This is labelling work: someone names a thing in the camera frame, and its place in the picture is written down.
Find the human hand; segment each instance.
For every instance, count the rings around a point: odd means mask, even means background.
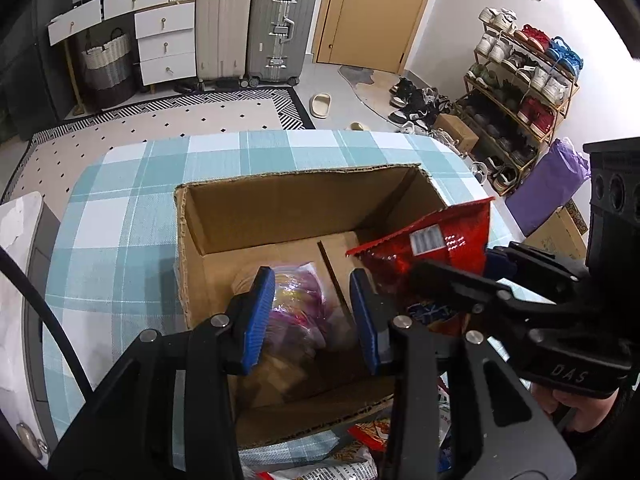
[[[609,414],[618,396],[618,390],[608,399],[591,399],[591,397],[568,394],[560,390],[551,390],[533,383],[531,395],[537,400],[540,408],[549,415],[558,408],[559,404],[576,408],[575,416],[566,429],[567,431],[585,433],[596,428]]]

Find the teal and white tablecloth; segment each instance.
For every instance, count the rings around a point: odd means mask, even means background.
[[[95,387],[141,330],[152,327],[166,334],[184,329],[174,271],[178,184],[408,162],[421,163],[449,205],[486,197],[460,158],[423,136],[279,130],[113,148],[86,168],[73,188],[52,254],[46,300]],[[490,245],[505,245],[511,239],[492,206]],[[48,332],[44,366],[51,415],[60,436],[82,406],[82,396]],[[249,465],[318,460],[337,439],[328,431],[241,456]],[[177,465],[181,456],[176,442]]]

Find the table leg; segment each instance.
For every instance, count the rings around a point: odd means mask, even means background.
[[[76,96],[76,106],[74,107],[73,115],[81,115],[84,114],[84,104],[82,103],[82,98],[80,97],[80,91],[78,90],[78,83],[76,82],[76,74],[74,73],[74,65],[71,61],[71,54],[69,53],[69,43],[65,38],[63,40],[65,45],[65,57],[66,57],[66,68],[69,70],[69,77],[71,78],[71,86],[74,89],[74,95]]]

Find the rug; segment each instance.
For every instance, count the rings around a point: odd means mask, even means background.
[[[380,117],[387,119],[396,110],[389,104],[389,89],[398,84],[399,75],[348,65],[342,65],[338,72],[349,82],[358,99]]]
[[[84,168],[116,146],[217,132],[313,128],[295,90],[286,87],[198,92],[125,105],[35,134],[2,202],[39,191],[62,218]]]

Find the suitcase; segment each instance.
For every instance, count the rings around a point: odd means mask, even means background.
[[[196,0],[198,79],[242,78],[251,0]]]
[[[251,0],[247,73],[260,81],[300,82],[316,0]]]

